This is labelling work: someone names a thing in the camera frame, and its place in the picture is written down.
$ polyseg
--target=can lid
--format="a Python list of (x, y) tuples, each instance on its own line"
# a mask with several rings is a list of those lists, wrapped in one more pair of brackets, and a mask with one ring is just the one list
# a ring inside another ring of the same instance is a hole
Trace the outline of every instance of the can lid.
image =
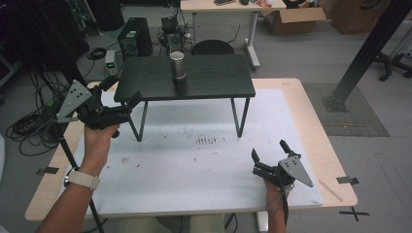
[(172, 60), (182, 60), (185, 55), (181, 51), (173, 51), (170, 53), (170, 59)]

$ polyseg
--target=person's leg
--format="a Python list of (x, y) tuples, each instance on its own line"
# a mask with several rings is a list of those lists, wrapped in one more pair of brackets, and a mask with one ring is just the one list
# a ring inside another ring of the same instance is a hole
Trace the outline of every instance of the person's leg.
[(117, 233), (172, 233), (155, 216), (125, 218), (119, 221)]
[(225, 233), (224, 215), (191, 216), (190, 233)]

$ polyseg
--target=metal can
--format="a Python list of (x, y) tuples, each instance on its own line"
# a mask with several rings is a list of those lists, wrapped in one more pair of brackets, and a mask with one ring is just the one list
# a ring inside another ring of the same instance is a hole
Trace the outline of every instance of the metal can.
[(185, 55), (180, 51), (170, 53), (170, 64), (172, 67), (172, 77), (175, 83), (186, 82)]

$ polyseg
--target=black tabletop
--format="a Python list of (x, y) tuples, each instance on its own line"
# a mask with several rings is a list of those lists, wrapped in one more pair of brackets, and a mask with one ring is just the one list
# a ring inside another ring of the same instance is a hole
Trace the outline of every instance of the black tabletop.
[(174, 84), (167, 56), (128, 56), (123, 64), (116, 102), (140, 90), (143, 100), (254, 97), (255, 88), (243, 55), (185, 56), (187, 81)]

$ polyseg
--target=phone on desk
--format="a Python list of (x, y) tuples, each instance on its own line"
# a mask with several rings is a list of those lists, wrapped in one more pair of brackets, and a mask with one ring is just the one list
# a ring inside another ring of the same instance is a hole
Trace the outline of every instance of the phone on desk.
[(229, 3), (234, 3), (236, 0), (215, 0), (214, 3), (218, 6), (224, 5), (224, 4), (229, 4)]

